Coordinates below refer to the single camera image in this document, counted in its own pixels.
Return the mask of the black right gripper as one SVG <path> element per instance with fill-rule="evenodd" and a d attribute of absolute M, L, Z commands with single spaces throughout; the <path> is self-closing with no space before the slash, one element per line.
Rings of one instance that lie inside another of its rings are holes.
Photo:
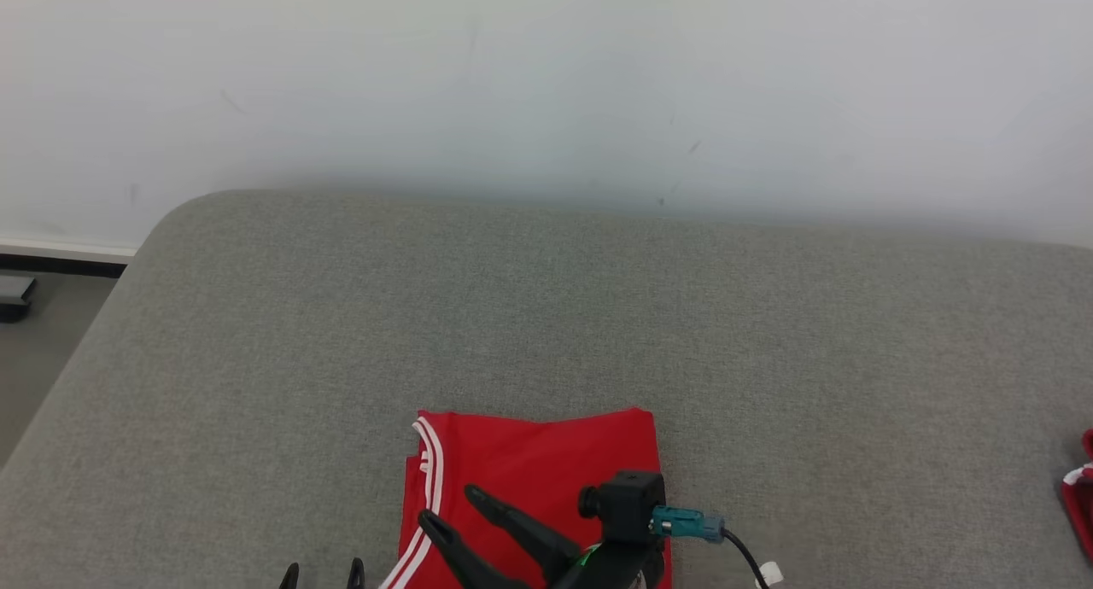
<path fill-rule="evenodd" d="M 475 507 L 475 529 L 507 534 L 540 567 L 546 588 L 658 588 L 666 578 L 666 543 L 606 542 L 585 551 L 533 516 L 469 484 L 465 497 Z M 529 588 L 475 553 L 465 535 L 440 515 L 418 513 L 418 526 L 461 588 Z"/>

